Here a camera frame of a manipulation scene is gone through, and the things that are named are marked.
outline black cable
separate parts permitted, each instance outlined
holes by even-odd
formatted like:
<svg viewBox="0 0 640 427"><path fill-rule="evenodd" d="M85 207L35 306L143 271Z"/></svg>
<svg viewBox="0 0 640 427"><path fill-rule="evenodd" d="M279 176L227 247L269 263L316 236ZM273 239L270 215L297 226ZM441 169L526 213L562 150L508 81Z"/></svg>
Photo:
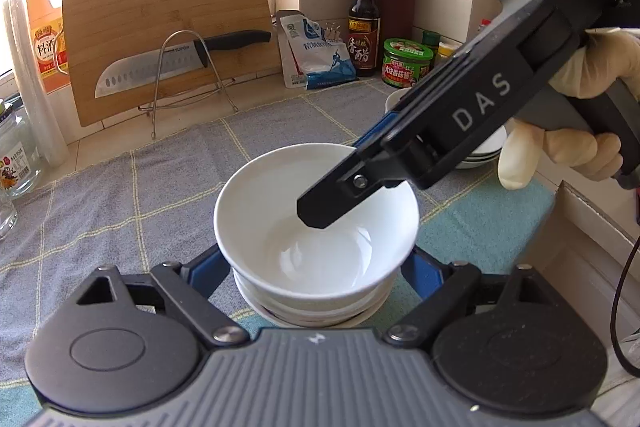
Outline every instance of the black cable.
<svg viewBox="0 0 640 427"><path fill-rule="evenodd" d="M616 318L618 315L618 303L620 302L620 295L622 294L622 286L625 283L626 274L629 272L631 268L631 263L634 261L634 257L636 256L636 252L640 247L640 236L638 240L636 240L636 244L631 249L631 253L629 254L629 258L626 260L625 267L622 269L622 273L620 274L620 280L618 281L618 287L616 288L616 293L613 295L613 304L611 305L611 322L609 324L609 331L611 333L611 344L613 345L613 351L616 354L616 358L620 365L625 369L628 374L632 377L640 378L640 367L636 367L622 352L622 348L620 347L620 341L618 340L618 334L616 333Z"/></svg>

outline white glove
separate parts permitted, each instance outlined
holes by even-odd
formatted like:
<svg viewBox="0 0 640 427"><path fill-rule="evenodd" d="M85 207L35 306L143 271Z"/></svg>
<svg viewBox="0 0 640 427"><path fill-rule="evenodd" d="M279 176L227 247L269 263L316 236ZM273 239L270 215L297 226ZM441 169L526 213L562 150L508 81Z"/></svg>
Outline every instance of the white glove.
<svg viewBox="0 0 640 427"><path fill-rule="evenodd" d="M591 34L554 75L549 84L558 92L575 98L593 98L622 79L636 100L640 99L640 41L624 31ZM547 131L514 120L498 161L498 178L504 188L526 187L536 172L544 151L558 165L574 168L590 180L610 178L622 167L620 138L603 133L559 129Z"/></svg>

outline blue and white packet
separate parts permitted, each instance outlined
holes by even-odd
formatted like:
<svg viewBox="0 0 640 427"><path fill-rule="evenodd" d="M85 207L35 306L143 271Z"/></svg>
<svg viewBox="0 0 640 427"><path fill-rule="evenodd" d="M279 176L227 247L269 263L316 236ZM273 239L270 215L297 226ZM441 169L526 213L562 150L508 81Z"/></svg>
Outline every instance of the blue and white packet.
<svg viewBox="0 0 640 427"><path fill-rule="evenodd" d="M337 86L356 79L347 46L326 36L324 29L301 14L280 19L291 51L306 75L306 89Z"/></svg>

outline metal bolt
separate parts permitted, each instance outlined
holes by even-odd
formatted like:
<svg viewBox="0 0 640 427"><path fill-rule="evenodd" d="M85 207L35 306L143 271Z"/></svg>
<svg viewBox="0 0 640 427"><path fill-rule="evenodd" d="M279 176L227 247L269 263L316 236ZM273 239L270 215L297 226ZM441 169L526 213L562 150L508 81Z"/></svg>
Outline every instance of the metal bolt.
<svg viewBox="0 0 640 427"><path fill-rule="evenodd" d="M353 177L353 185L360 190L363 190L363 188L366 187L368 183L369 181L362 174L356 174Z"/></svg>
<svg viewBox="0 0 640 427"><path fill-rule="evenodd" d="M246 342L248 335L246 331L239 326L223 326L213 332L213 339L220 344L233 346Z"/></svg>
<svg viewBox="0 0 640 427"><path fill-rule="evenodd" d="M412 342L420 335L420 330L411 324L397 324L388 330L388 335L395 341Z"/></svg>

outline cooking wine bottle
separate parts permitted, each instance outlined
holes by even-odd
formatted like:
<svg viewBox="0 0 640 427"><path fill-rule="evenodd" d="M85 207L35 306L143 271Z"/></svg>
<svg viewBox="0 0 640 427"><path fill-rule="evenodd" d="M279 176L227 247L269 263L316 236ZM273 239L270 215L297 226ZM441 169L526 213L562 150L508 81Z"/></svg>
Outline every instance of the cooking wine bottle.
<svg viewBox="0 0 640 427"><path fill-rule="evenodd" d="M378 60L380 10L376 0L357 0L349 10L347 48L358 76L371 76Z"/></svg>

